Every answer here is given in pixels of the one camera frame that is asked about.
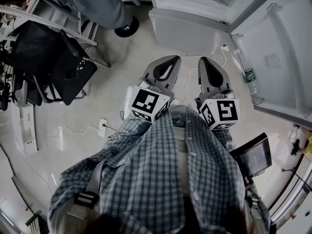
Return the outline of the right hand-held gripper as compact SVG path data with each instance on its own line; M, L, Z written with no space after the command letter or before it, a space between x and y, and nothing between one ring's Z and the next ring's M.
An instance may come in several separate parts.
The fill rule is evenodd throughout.
M201 57L198 61L198 83L202 93L195 102L209 130L228 129L240 121L239 100L230 89L229 75L218 63Z

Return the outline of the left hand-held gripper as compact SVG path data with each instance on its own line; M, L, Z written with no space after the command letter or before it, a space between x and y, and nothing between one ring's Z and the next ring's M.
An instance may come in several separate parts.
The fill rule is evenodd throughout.
M154 123L174 100L173 87L181 67L181 57L165 56L151 62L137 86L132 87L130 114Z

